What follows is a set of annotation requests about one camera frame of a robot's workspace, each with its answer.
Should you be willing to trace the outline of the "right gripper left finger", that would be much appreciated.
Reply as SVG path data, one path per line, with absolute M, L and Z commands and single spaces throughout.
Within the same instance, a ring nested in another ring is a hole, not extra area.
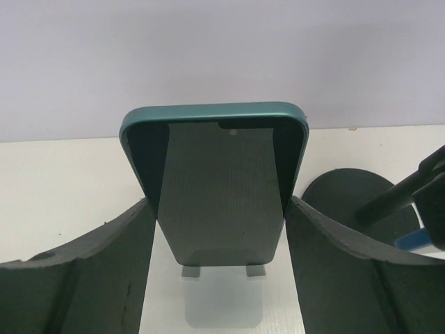
M 156 220 L 145 199 L 27 261 L 1 264 L 2 333 L 138 333 Z

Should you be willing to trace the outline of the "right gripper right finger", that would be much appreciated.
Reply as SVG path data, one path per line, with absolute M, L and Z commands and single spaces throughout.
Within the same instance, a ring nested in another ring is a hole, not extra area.
M 307 333 L 443 333 L 444 261 L 376 241 L 293 198 L 286 217 Z

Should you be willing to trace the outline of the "black round-base phone stand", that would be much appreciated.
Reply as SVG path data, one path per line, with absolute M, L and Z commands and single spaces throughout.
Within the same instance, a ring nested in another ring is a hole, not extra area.
M 302 200 L 332 220 L 390 246 L 426 228 L 431 246 L 443 250 L 444 148 L 397 184 L 367 170 L 331 170 L 307 187 Z

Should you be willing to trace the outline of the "blue-edged black smartphone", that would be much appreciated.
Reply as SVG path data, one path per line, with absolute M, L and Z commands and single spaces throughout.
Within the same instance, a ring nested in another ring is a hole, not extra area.
M 404 251 L 415 251 L 432 245 L 430 235 L 426 228 L 420 228 L 394 242 L 394 246 Z

